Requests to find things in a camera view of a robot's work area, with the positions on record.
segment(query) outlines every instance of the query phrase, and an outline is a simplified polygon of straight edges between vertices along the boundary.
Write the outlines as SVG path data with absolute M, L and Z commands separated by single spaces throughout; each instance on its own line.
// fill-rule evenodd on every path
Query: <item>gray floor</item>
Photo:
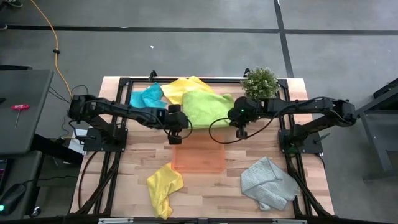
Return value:
M 398 30 L 394 0 L 280 0 L 286 29 Z M 45 25 L 29 1 L 22 9 L 5 8 L 0 21 Z M 120 0 L 44 1 L 42 10 L 57 26 L 196 27 L 277 29 L 272 0 Z M 209 32 L 57 32 L 59 66 L 70 86 L 84 84 L 97 95 L 106 75 L 207 75 L 240 77 L 246 67 L 269 66 L 286 77 L 279 34 Z M 304 78 L 309 97 L 349 98 L 357 108 L 398 74 L 398 35 L 287 35 L 295 78 Z M 0 32 L 0 63 L 54 69 L 53 35 L 49 31 Z M 52 86 L 67 91 L 57 76 Z M 49 96 L 38 132 L 63 134 L 68 105 Z M 398 181 L 365 184 L 362 176 L 379 164 L 359 121 L 351 128 L 331 128 L 323 142 L 326 175 L 335 213 L 344 218 L 398 220 Z M 66 213 L 70 198 L 54 204 L 58 190 L 41 192 L 43 215 Z

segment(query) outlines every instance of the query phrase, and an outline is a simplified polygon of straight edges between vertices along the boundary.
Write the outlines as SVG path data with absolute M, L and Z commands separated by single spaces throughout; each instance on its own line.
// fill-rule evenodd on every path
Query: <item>green plant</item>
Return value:
M 241 83 L 246 96 L 254 100 L 273 98 L 279 89 L 278 79 L 269 68 L 250 70 L 248 79 L 243 80 Z

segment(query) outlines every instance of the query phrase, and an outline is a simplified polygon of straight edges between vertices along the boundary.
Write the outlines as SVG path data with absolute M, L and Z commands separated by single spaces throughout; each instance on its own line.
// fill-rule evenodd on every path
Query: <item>orange extension cord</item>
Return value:
M 68 89 L 68 92 L 69 92 L 70 97 L 72 97 L 72 92 L 70 91 L 68 82 L 67 82 L 66 79 L 63 77 L 63 75 L 62 75 L 60 69 L 58 68 L 58 54 L 59 54 L 59 49 L 58 49 L 58 37 L 57 37 L 57 33 L 55 33 L 55 30 L 54 30 L 54 28 L 52 27 L 51 22 L 49 21 L 49 19 L 47 18 L 47 16 L 45 16 L 45 14 L 40 10 L 40 8 L 36 5 L 36 3 L 35 3 L 33 0 L 30 0 L 30 1 L 31 1 L 32 4 L 36 7 L 36 9 L 41 13 L 41 15 L 44 17 L 44 19 L 47 21 L 47 23 L 48 23 L 49 26 L 51 27 L 51 30 L 52 30 L 52 32 L 53 32 L 53 34 L 54 34 L 54 37 L 55 37 L 55 50 L 54 50 L 54 53 L 55 53 L 55 68 L 57 69 L 58 74 L 60 74 L 60 76 L 61 76 L 63 82 L 64 82 L 65 85 L 67 86 L 67 89 Z

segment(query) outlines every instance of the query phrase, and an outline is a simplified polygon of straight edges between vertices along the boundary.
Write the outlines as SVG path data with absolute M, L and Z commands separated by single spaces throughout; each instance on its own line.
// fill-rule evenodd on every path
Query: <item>gray cloth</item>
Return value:
M 242 194 L 257 200 L 263 211 L 283 210 L 298 192 L 296 181 L 267 157 L 245 170 L 241 175 Z

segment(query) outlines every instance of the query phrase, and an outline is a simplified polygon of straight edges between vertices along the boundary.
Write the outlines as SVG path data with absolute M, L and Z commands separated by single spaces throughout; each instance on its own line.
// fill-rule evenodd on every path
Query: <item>wooden table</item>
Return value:
M 120 77 L 104 77 L 99 97 L 114 100 Z M 304 80 L 287 79 L 292 100 L 307 100 Z M 133 91 L 142 91 L 150 83 L 134 83 Z M 239 84 L 210 84 L 218 94 L 230 93 L 234 98 L 243 95 Z M 110 122 L 110 116 L 103 116 Z M 310 114 L 295 115 L 295 122 L 305 124 L 312 120 Z M 268 122 L 259 120 L 248 126 L 248 133 L 253 133 Z M 129 136 L 126 151 L 122 153 L 118 180 L 113 200 L 112 217 L 153 217 L 146 179 L 172 159 L 172 147 L 169 146 L 163 131 L 141 126 L 136 121 L 128 120 Z M 281 169 L 286 171 L 285 157 L 280 152 L 277 131 L 278 119 L 263 132 L 235 144 L 225 145 L 226 170 L 220 174 L 184 174 L 184 188 L 170 195 L 170 206 L 174 212 L 171 217 L 213 217 L 213 218 L 292 218 L 293 205 L 289 203 L 284 211 L 260 211 L 258 204 L 241 193 L 241 173 L 260 158 L 267 156 Z M 235 128 L 222 131 L 225 141 L 234 140 Z M 82 169 L 89 155 L 85 156 Z M 87 168 L 81 188 L 84 203 L 98 185 L 104 153 L 99 152 Z M 326 211 L 333 213 L 328 183 L 322 162 L 313 154 L 303 154 L 302 160 L 308 188 Z M 71 212 L 77 210 L 77 188 L 75 190 Z M 103 197 L 102 209 L 106 197 Z M 298 197 L 300 208 L 304 212 L 302 196 Z

